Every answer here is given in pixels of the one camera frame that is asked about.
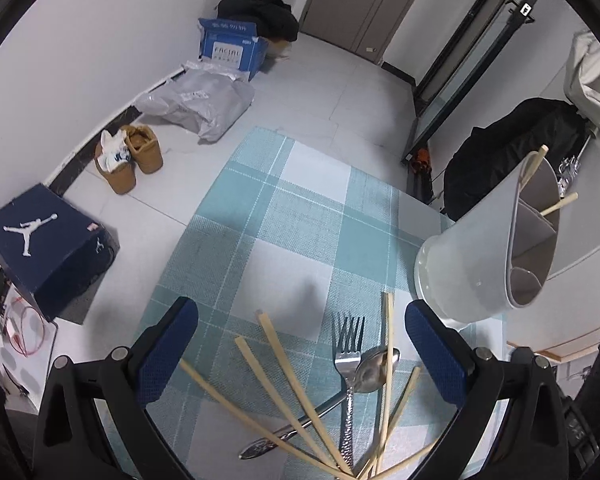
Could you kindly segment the white shoulder bag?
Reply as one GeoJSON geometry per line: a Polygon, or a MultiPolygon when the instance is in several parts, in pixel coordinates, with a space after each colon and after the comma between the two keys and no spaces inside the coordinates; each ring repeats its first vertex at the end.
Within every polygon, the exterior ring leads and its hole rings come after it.
{"type": "Polygon", "coordinates": [[[600,42],[588,29],[573,35],[566,62],[568,100],[600,129],[600,42]]]}

